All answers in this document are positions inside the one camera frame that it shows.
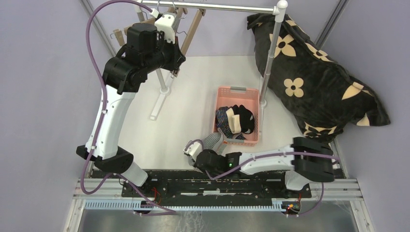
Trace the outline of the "beige hanger of grey underwear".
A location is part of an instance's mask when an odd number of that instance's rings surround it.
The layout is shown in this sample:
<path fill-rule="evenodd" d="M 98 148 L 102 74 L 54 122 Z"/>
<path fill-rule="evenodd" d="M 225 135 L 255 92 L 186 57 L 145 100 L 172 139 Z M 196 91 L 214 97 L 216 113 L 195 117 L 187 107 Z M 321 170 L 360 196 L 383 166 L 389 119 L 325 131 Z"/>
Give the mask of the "beige hanger of grey underwear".
<path fill-rule="evenodd" d="M 203 18 L 203 16 L 205 15 L 206 10 L 205 9 L 198 9 L 191 24 L 190 27 L 188 29 L 188 32 L 186 33 L 185 39 L 180 47 L 181 52 L 186 56 L 186 53 L 189 49 L 189 46 L 191 45 L 191 42 L 194 38 L 194 35 L 197 31 L 197 28 L 201 22 L 201 19 Z M 179 28 L 179 24 L 177 24 L 175 26 L 175 32 L 176 34 L 181 34 L 181 33 L 185 33 L 185 31 L 178 31 Z"/>

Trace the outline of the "grey striped underwear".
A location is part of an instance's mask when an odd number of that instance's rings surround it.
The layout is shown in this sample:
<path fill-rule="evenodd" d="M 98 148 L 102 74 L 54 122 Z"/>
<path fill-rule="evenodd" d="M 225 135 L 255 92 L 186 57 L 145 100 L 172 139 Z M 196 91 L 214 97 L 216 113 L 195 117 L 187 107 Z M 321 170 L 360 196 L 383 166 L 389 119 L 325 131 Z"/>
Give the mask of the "grey striped underwear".
<path fill-rule="evenodd" d="M 215 132 L 203 139 L 204 149 L 215 151 L 218 155 L 222 155 L 228 143 L 225 135 L 220 132 Z"/>

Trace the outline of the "dark blue striped underwear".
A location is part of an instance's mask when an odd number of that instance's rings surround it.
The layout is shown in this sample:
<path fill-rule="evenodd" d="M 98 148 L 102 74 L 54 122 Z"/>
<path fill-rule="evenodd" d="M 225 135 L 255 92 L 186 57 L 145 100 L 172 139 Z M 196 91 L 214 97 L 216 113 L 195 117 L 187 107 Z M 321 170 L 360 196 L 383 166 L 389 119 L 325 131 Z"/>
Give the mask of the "dark blue striped underwear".
<path fill-rule="evenodd" d="M 226 111 L 228 111 L 229 109 L 230 108 L 228 106 L 224 106 L 215 111 L 215 124 L 217 130 L 220 130 L 228 139 L 245 140 L 246 138 L 242 135 L 241 132 L 237 134 L 232 133 L 229 127 L 228 116 L 226 114 Z"/>

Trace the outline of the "beige hanger of striped underwear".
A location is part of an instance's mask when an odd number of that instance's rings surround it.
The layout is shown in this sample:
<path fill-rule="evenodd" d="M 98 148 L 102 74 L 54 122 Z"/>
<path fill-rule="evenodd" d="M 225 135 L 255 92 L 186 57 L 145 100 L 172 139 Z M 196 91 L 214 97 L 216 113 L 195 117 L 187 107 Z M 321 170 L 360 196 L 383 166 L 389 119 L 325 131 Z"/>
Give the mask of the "beige hanger of striped underwear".
<path fill-rule="evenodd" d="M 180 14 L 178 13 L 178 8 L 175 8 L 175 7 L 168 7 L 167 10 L 162 13 L 162 15 L 165 15 L 165 16 L 172 15 L 175 17 L 175 19 L 180 17 Z"/>

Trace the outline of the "black underwear beige waistband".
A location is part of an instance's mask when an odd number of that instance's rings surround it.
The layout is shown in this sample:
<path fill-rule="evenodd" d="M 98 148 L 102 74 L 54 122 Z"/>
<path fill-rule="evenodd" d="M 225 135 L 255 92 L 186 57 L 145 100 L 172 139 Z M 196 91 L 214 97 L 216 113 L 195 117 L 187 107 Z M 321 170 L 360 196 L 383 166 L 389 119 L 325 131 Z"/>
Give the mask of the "black underwear beige waistband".
<path fill-rule="evenodd" d="M 251 134 L 255 129 L 255 118 L 244 105 L 234 105 L 225 112 L 228 118 L 228 126 L 233 134 Z"/>

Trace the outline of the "beige hanger of black underwear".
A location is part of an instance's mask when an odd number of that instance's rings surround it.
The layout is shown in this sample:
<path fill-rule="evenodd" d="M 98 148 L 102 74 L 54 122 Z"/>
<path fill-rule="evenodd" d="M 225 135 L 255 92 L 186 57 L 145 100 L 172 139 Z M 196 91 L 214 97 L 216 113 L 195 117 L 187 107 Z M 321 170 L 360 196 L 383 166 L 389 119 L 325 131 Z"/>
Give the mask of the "beige hanger of black underwear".
<path fill-rule="evenodd" d="M 182 16 L 188 13 L 188 9 L 184 7 L 176 7 L 174 8 L 174 10 L 174 13 L 176 14 L 174 25 L 176 26 L 177 24 L 179 24 Z"/>

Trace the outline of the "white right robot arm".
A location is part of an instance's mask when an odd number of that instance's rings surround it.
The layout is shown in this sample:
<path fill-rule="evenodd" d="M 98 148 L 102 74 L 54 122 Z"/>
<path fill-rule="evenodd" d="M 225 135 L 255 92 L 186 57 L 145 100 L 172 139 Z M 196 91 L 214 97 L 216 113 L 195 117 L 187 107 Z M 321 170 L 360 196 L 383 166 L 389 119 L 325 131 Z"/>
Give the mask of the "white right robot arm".
<path fill-rule="evenodd" d="M 183 152 L 190 166 L 211 180 L 284 171 L 279 190 L 286 197 L 293 196 L 310 182 L 333 182 L 333 166 L 340 161 L 329 145 L 305 137 L 294 137 L 291 144 L 278 149 L 225 155 L 218 154 L 214 148 L 206 148 L 201 140 L 193 140 Z"/>

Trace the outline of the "empty beige clip hanger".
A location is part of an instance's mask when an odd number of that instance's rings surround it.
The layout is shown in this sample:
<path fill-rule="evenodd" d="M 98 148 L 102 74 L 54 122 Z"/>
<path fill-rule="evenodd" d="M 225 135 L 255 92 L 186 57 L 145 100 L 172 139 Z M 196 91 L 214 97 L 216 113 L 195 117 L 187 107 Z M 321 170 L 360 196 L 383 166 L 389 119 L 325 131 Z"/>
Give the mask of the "empty beige clip hanger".
<path fill-rule="evenodd" d="M 144 20 L 144 21 L 142 21 L 141 23 L 148 23 L 148 24 L 154 24 L 155 23 L 155 18 L 150 18 L 150 19 L 147 19 L 147 20 Z M 123 46 L 126 42 L 125 42 L 125 37 L 127 36 L 127 32 L 128 32 L 128 29 L 130 28 L 130 27 L 132 27 L 134 24 L 131 24 L 131 25 L 129 25 L 129 26 L 127 26 L 127 27 L 124 27 L 123 29 L 115 29 L 115 30 L 113 30 L 113 33 L 110 35 L 110 37 L 112 37 L 112 38 L 116 38 L 116 40 L 117 40 L 117 42 L 118 42 L 118 45 L 119 46 Z"/>

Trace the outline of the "pink plastic basket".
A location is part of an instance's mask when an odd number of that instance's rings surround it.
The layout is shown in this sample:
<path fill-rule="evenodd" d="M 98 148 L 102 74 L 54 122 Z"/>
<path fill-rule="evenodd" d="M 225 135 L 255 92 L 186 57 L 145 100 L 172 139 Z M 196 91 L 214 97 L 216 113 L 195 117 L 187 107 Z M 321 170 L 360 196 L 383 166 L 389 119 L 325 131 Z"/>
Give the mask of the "pink plastic basket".
<path fill-rule="evenodd" d="M 246 138 L 245 140 L 228 139 L 225 137 L 227 143 L 243 146 L 255 146 L 259 141 L 259 90 L 244 87 L 219 87 L 215 111 L 220 107 L 228 106 L 230 108 L 234 105 L 244 105 L 247 109 L 252 111 L 255 118 L 255 129 L 251 134 L 242 133 L 242 135 Z M 215 122 L 216 119 L 214 119 L 214 132 L 221 132 L 220 130 L 217 130 Z"/>

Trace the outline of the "metal clothes rack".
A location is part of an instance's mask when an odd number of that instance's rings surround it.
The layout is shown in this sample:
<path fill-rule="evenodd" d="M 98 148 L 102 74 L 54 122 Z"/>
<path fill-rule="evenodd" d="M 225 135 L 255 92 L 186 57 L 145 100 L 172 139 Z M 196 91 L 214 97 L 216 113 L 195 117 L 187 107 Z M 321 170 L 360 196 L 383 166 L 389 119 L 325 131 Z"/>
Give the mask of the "metal clothes rack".
<path fill-rule="evenodd" d="M 262 118 L 264 113 L 264 107 L 266 106 L 265 95 L 267 89 L 267 83 L 270 78 L 271 65 L 274 60 L 274 51 L 276 49 L 276 44 L 278 41 L 278 36 L 281 28 L 281 23 L 285 17 L 285 12 L 288 7 L 288 2 L 286 0 L 279 0 L 276 6 L 272 8 L 267 7 L 250 7 L 250 6 L 233 6 L 233 5 L 222 5 L 222 4 L 208 4 L 208 3 L 198 3 L 198 2 L 177 2 L 174 1 L 157 1 L 157 5 L 170 6 L 170 7 L 184 7 L 184 8 L 196 8 L 196 9 L 205 9 L 205 10 L 219 10 L 219 11 L 233 11 L 233 12 L 249 12 L 249 13 L 265 13 L 275 16 L 275 25 L 273 29 L 273 40 L 270 44 L 270 49 L 268 51 L 266 70 L 263 75 L 263 83 L 261 88 L 261 93 L 259 95 L 259 102 L 262 104 Z M 153 111 L 150 115 L 150 120 L 157 120 L 162 106 L 165 103 L 166 98 L 171 93 L 171 86 L 174 79 L 178 76 L 169 72 L 168 78 L 164 79 L 161 69 L 156 70 L 156 74 L 160 83 L 160 94 L 157 99 L 157 102 L 153 108 Z"/>

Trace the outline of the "black floral blanket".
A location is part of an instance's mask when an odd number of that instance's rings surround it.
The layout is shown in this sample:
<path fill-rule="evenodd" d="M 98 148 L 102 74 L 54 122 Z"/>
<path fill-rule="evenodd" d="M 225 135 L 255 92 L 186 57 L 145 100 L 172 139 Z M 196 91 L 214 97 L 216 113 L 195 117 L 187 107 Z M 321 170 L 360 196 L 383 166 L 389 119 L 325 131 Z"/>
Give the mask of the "black floral blanket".
<path fill-rule="evenodd" d="M 304 137 L 329 143 L 351 123 L 391 123 L 376 92 L 320 50 L 288 15 L 274 52 L 268 88 L 290 111 Z"/>

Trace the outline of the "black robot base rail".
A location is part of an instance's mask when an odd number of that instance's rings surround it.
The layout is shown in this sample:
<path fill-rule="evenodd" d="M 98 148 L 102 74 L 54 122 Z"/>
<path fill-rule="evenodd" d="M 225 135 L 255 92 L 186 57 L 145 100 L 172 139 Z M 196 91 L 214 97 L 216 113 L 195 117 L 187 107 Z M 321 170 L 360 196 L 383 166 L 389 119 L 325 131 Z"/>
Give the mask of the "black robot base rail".
<path fill-rule="evenodd" d="M 288 190 L 284 172 L 268 171 L 240 179 L 210 180 L 192 170 L 148 170 L 139 190 L 161 206 L 270 206 L 272 199 L 311 198 L 310 186 Z"/>

